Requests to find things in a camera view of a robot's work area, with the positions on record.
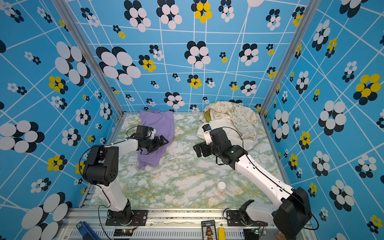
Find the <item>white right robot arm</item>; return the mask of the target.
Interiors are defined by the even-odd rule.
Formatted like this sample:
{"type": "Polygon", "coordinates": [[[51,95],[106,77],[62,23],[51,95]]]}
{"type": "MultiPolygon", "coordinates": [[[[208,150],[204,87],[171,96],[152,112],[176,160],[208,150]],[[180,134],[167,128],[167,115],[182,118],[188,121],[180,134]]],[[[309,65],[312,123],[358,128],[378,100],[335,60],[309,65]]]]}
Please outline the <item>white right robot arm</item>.
{"type": "Polygon", "coordinates": [[[248,200],[239,209],[244,225],[255,222],[272,223],[287,240],[296,239],[313,217],[308,193],[302,188],[294,189],[275,178],[239,145],[228,139],[222,128],[202,127],[205,141],[194,145],[197,157],[215,156],[222,165],[228,165],[254,183],[270,199],[271,204],[258,204],[248,200]]]}

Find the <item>purple cloth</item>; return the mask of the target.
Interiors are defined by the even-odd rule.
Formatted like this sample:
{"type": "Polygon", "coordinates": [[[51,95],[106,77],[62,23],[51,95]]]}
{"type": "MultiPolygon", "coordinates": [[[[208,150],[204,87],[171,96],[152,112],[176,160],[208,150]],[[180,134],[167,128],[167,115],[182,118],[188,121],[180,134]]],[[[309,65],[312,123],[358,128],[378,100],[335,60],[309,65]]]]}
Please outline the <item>purple cloth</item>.
{"type": "Polygon", "coordinates": [[[144,170],[146,166],[156,167],[167,147],[172,143],[175,135],[174,113],[159,111],[140,110],[142,124],[145,127],[153,128],[156,132],[154,139],[151,140],[151,150],[143,149],[138,153],[138,167],[144,170]]]}

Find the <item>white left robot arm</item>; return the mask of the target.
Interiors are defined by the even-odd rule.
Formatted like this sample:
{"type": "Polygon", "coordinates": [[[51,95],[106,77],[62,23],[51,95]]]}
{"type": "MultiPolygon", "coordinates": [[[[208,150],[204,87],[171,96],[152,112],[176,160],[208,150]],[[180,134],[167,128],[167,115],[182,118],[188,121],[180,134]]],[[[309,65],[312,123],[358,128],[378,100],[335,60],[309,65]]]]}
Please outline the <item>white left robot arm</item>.
{"type": "Polygon", "coordinates": [[[134,215],[130,201],[124,196],[116,180],[119,171],[119,158],[139,151],[149,154],[169,143],[164,136],[156,135],[152,127],[137,126],[136,132],[123,141],[109,145],[94,145],[89,149],[88,158],[83,168],[79,168],[82,177],[91,185],[100,189],[109,203],[108,226],[127,226],[139,224],[140,218],[134,215]]]}

